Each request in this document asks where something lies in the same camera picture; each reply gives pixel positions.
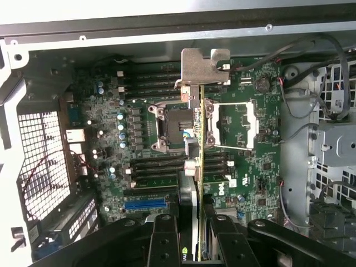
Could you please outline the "open PC case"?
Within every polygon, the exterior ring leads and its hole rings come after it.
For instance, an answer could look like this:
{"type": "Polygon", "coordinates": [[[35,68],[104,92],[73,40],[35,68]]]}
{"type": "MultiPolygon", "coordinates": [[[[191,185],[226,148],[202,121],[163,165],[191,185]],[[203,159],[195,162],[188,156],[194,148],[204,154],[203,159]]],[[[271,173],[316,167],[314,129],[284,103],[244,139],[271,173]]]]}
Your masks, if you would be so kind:
{"type": "MultiPolygon", "coordinates": [[[[8,242],[11,253],[4,265],[29,267],[111,224],[101,220],[95,181],[83,164],[87,151],[84,130],[75,129],[69,120],[68,104],[73,96],[68,88],[78,68],[109,57],[181,64],[184,48],[198,48],[204,58],[213,49],[229,50],[230,59],[217,64],[229,77],[258,64],[277,62],[282,124],[285,70],[306,65],[306,71],[289,82],[296,85],[313,70],[338,63],[344,102],[342,111],[330,118],[345,118],[350,110],[348,63],[356,60],[356,0],[292,3],[0,25],[0,222],[14,224],[8,242]]],[[[286,225],[281,126],[280,135],[279,208],[273,218],[253,220],[269,220],[308,237],[286,225]]],[[[179,189],[182,202],[145,220],[125,218],[145,224],[158,215],[172,215],[177,222],[180,267],[225,267],[207,221],[207,206],[214,207],[213,200],[205,193],[202,261],[194,260],[192,188],[184,173],[179,189]]],[[[253,221],[243,224],[232,213],[214,209],[239,226],[247,227],[253,221]]]]}

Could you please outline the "silver perforated drive cage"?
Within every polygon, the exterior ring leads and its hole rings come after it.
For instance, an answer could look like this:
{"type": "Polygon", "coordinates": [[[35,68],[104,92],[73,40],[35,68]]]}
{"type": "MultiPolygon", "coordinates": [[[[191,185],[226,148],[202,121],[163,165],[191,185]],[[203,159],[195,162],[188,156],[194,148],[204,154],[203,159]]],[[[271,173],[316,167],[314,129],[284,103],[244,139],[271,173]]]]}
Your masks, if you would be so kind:
{"type": "Polygon", "coordinates": [[[350,61],[350,110],[340,121],[340,64],[323,66],[296,85],[306,65],[285,70],[282,106],[282,205],[287,227],[356,258],[356,60],[350,61]]]}

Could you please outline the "blue expansion slot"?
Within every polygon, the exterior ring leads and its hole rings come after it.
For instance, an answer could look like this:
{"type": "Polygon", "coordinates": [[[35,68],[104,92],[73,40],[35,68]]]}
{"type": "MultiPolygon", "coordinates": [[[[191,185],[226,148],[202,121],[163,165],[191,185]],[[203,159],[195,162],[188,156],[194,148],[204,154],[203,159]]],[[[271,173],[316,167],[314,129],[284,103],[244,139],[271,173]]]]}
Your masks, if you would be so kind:
{"type": "Polygon", "coordinates": [[[167,207],[164,197],[158,199],[131,200],[124,203],[125,210],[163,209],[167,207]]]}

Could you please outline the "locking lever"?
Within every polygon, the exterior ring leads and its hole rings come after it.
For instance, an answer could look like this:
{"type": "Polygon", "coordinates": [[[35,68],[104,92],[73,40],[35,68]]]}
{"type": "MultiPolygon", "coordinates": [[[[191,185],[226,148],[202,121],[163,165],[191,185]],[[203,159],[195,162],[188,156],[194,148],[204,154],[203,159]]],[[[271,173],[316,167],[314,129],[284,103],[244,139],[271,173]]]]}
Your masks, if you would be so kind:
{"type": "Polygon", "coordinates": [[[246,148],[246,147],[225,146],[225,145],[218,145],[218,144],[214,144],[213,146],[218,147],[218,148],[241,150],[241,151],[252,151],[253,150],[251,148],[246,148]]]}

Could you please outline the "installed RAM stick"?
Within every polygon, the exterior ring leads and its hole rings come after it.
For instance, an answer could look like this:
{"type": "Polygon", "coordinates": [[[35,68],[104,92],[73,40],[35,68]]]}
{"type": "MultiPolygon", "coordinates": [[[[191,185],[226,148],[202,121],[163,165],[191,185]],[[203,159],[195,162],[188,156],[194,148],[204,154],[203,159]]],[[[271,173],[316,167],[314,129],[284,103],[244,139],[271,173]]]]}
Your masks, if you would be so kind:
{"type": "MultiPolygon", "coordinates": [[[[227,181],[228,179],[222,175],[204,177],[204,183],[206,184],[227,181]]],[[[147,189],[149,187],[172,187],[177,186],[178,183],[178,178],[146,179],[133,181],[130,186],[132,189],[147,189]]]]}

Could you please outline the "green motherboard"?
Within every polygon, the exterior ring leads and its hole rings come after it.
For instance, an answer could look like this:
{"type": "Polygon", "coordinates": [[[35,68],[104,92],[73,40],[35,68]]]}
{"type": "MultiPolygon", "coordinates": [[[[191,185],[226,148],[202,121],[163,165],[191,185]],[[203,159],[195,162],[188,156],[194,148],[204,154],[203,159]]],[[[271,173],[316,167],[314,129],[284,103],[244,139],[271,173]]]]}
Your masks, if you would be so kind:
{"type": "MultiPolygon", "coordinates": [[[[109,57],[74,72],[68,88],[73,96],[68,115],[71,126],[85,133],[83,164],[93,175],[104,224],[125,217],[145,220],[182,202],[179,189],[187,160],[186,144],[185,151],[179,153],[152,150],[155,117],[147,111],[150,104],[181,101],[181,91],[175,86],[180,71],[180,62],[135,63],[109,57]],[[179,183],[147,189],[130,186],[133,181],[163,178],[178,178],[179,183]],[[165,198],[166,208],[125,210],[123,206],[126,201],[160,197],[165,198]]],[[[243,224],[257,217],[273,218],[279,208],[280,75],[280,64],[268,62],[234,72],[224,83],[205,86],[205,98],[218,103],[255,103],[259,133],[252,151],[207,144],[204,148],[204,177],[222,175],[228,179],[204,183],[204,193],[212,197],[216,209],[232,213],[243,224]],[[255,91],[254,82],[260,77],[269,78],[270,92],[255,91]]],[[[246,107],[220,106],[219,111],[221,144],[245,147],[246,107]]]]}

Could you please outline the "round coin cell battery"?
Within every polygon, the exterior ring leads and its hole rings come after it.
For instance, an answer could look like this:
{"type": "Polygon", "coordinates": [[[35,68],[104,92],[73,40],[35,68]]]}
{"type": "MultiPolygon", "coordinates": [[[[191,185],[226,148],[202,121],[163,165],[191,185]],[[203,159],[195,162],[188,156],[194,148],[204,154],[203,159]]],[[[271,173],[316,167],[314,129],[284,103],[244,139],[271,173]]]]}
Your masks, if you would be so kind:
{"type": "Polygon", "coordinates": [[[267,77],[260,77],[254,82],[254,89],[258,93],[268,93],[270,88],[270,80],[267,77]]]}

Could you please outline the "CPU socket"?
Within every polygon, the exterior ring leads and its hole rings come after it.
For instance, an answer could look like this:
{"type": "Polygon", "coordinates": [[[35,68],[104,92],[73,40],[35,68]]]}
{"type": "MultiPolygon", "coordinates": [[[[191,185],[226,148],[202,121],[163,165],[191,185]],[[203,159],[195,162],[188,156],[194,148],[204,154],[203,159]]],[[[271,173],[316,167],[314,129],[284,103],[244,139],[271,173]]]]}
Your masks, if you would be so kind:
{"type": "Polygon", "coordinates": [[[147,111],[155,117],[155,139],[151,149],[160,153],[185,151],[185,139],[193,137],[193,110],[179,100],[150,104],[147,111]]]}

